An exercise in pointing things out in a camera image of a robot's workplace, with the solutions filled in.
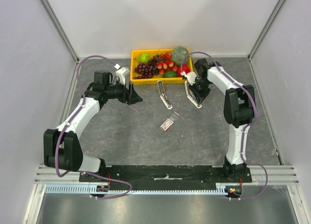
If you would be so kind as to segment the green white stapler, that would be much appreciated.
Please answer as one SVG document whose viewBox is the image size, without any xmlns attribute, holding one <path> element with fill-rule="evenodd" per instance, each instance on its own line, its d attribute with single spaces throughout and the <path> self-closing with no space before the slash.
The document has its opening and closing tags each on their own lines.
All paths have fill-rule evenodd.
<svg viewBox="0 0 311 224">
<path fill-rule="evenodd" d="M 164 90 L 164 85 L 163 85 L 163 81 L 162 80 L 158 80 L 157 81 L 157 86 L 158 86 L 158 90 L 159 90 L 159 95 L 161 100 L 163 101 L 163 103 L 165 104 L 165 106 L 168 109 L 172 109 L 173 106 L 171 105 L 170 101 L 168 100 L 165 90 Z"/>
</svg>

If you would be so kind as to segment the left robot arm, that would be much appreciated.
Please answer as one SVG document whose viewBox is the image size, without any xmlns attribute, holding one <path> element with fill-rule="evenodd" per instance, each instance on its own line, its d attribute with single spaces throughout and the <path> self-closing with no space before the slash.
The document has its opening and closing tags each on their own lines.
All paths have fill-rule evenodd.
<svg viewBox="0 0 311 224">
<path fill-rule="evenodd" d="M 70 116 L 56 129 L 47 129 L 43 135 L 44 164 L 69 172 L 90 172 L 96 182 L 105 180 L 107 171 L 100 158 L 83 153 L 79 138 L 90 120 L 102 109 L 108 100 L 117 99 L 127 105 L 143 99 L 134 90 L 134 85 L 125 85 L 125 78 L 106 71 L 96 71 L 94 80 L 87 87 L 79 104 Z"/>
</svg>

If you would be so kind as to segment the white rectangular case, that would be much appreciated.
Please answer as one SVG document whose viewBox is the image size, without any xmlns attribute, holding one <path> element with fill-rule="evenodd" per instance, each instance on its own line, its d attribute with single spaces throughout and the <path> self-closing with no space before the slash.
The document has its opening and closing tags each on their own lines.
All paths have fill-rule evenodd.
<svg viewBox="0 0 311 224">
<path fill-rule="evenodd" d="M 200 109 L 202 107 L 201 104 L 198 103 L 198 101 L 196 100 L 194 93 L 190 90 L 190 84 L 188 83 L 188 81 L 185 81 L 185 91 L 186 91 L 186 96 L 187 98 L 191 101 L 191 103 L 196 106 L 196 108 Z"/>
</svg>

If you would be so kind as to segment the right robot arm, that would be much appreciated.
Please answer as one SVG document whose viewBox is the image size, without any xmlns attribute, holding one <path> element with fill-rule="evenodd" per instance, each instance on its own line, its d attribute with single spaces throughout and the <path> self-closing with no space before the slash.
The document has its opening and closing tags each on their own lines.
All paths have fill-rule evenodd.
<svg viewBox="0 0 311 224">
<path fill-rule="evenodd" d="M 224 118 L 229 125 L 229 145 L 223 164 L 223 178 L 234 182 L 247 174 L 245 147 L 247 134 L 256 114 L 255 92 L 252 85 L 243 85 L 231 77 L 219 63 L 199 59 L 195 72 L 186 75 L 185 90 L 188 99 L 197 107 L 215 85 L 225 96 Z"/>
</svg>

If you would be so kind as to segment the red white staple box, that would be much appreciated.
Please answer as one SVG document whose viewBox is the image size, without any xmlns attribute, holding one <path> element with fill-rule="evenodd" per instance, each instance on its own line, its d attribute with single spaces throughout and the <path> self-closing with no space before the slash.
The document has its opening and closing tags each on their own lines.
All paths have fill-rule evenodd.
<svg viewBox="0 0 311 224">
<path fill-rule="evenodd" d="M 161 125 L 160 128 L 163 131 L 167 131 L 178 119 L 180 118 L 180 114 L 177 112 L 173 112 L 169 118 L 167 118 Z"/>
</svg>

